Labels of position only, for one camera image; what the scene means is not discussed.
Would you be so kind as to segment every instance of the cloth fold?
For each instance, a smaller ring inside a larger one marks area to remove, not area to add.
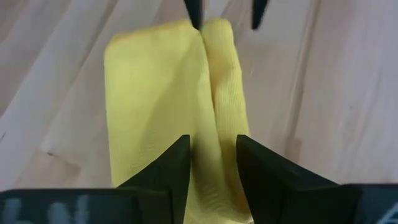
[[[191,135],[184,223],[247,223],[235,142],[249,134],[241,68],[224,19],[116,35],[104,55],[112,182],[122,184]]]

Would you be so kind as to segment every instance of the wood grain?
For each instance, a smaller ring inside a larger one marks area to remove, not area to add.
[[[183,1],[0,6],[0,190],[110,187],[104,48]],[[271,1],[257,32],[250,1],[204,10],[232,23],[254,139],[338,182],[397,181],[397,1]]]
[[[257,32],[250,30],[250,4],[230,1],[223,13],[234,28],[252,137],[282,155],[316,3],[271,1]]]
[[[0,116],[16,94],[69,3],[70,0],[29,0],[19,12],[7,37],[0,42]],[[14,14],[18,14],[15,12],[19,10],[18,7],[21,6],[16,2],[10,9],[11,19],[15,17]],[[7,32],[10,23],[11,21],[5,21],[2,27],[5,30],[2,32]]]
[[[13,186],[38,149],[96,39],[109,3],[74,0],[20,85],[0,120],[4,135],[0,142],[0,189]]]
[[[322,0],[293,160],[337,182],[398,181],[398,2]]]

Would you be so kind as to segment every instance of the yellow towel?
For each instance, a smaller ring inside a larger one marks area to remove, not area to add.
[[[201,32],[184,20],[119,34],[105,51],[104,68],[113,184],[189,134],[184,223],[247,223],[235,142],[249,130],[229,22],[207,22]]]

